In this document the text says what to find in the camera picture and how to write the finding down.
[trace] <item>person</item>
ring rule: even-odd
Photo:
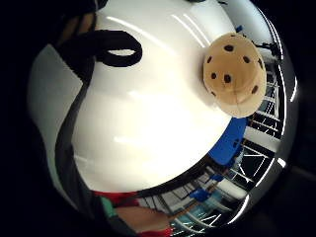
[[[82,80],[83,87],[72,104],[64,123],[62,124],[55,144],[55,168],[57,177],[52,177],[60,183],[58,190],[80,212],[96,219],[98,222],[107,221],[113,229],[120,234],[130,236],[170,236],[172,229],[168,216],[162,211],[139,206],[134,200],[119,206],[123,198],[128,198],[134,193],[113,194],[91,191],[81,178],[74,161],[71,135],[73,132],[74,118],[77,108],[85,97],[89,87],[96,59],[108,65],[132,65],[140,60],[141,47],[134,38],[124,32],[96,31],[96,11],[105,7],[107,0],[76,1],[67,5],[60,21],[54,27],[48,43],[59,53],[60,57]],[[107,39],[116,35],[118,41],[107,43]],[[104,45],[110,48],[119,47],[118,44],[129,42],[134,47],[135,54],[126,58],[117,58],[113,55],[95,55],[99,45],[95,47],[89,42],[100,38]]]

